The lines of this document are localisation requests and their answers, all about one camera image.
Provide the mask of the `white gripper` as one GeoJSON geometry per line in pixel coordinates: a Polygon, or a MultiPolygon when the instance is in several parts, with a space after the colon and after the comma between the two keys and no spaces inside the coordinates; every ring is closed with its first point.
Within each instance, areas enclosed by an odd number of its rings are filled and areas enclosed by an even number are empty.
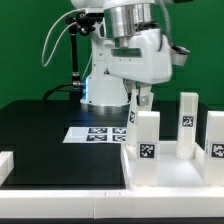
{"type": "Polygon", "coordinates": [[[190,51],[180,46],[170,46],[168,38],[159,29],[141,31],[128,40],[127,47],[115,47],[105,41],[106,62],[109,74],[124,78],[128,96],[136,84],[137,105],[143,111],[152,109],[154,94],[150,84],[168,82],[172,66],[183,66],[190,51]]]}

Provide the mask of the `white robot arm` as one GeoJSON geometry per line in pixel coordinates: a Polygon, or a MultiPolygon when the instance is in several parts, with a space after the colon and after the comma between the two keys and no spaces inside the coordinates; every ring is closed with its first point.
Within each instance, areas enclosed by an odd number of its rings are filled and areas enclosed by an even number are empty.
{"type": "Polygon", "coordinates": [[[192,0],[71,0],[81,35],[90,35],[92,71],[80,100],[87,110],[118,113],[130,105],[149,110],[151,86],[171,79],[190,51],[171,40],[153,8],[192,0]]]}

